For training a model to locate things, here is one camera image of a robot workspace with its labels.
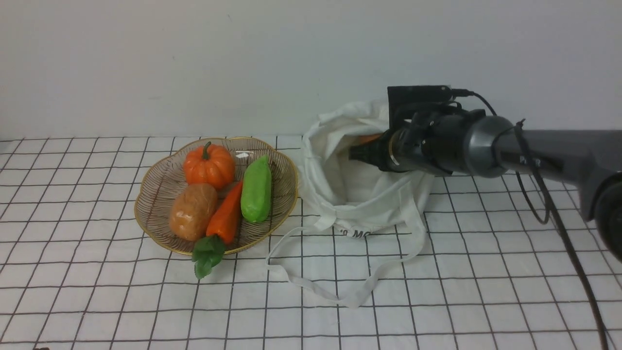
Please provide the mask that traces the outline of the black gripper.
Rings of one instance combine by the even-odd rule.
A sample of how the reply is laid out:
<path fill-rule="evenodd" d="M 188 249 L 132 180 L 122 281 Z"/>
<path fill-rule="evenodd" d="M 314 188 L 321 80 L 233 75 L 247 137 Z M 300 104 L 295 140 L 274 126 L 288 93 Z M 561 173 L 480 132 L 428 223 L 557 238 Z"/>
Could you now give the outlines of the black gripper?
<path fill-rule="evenodd" d="M 349 147 L 348 158 L 382 172 L 468 173 L 468 132 L 484 119 L 484 109 L 408 110 L 403 123 L 370 141 Z"/>

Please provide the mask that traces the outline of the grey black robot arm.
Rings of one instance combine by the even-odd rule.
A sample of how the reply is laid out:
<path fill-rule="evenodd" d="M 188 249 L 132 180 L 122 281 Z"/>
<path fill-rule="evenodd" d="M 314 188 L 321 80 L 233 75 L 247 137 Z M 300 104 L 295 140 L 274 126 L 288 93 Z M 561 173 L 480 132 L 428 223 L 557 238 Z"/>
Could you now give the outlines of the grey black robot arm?
<path fill-rule="evenodd" d="M 584 221 L 594 221 L 609 252 L 621 257 L 621 132 L 525 130 L 482 109 L 400 108 L 380 137 L 351 146 L 350 160 L 384 172 L 454 172 L 485 178 L 538 174 L 578 189 Z"/>

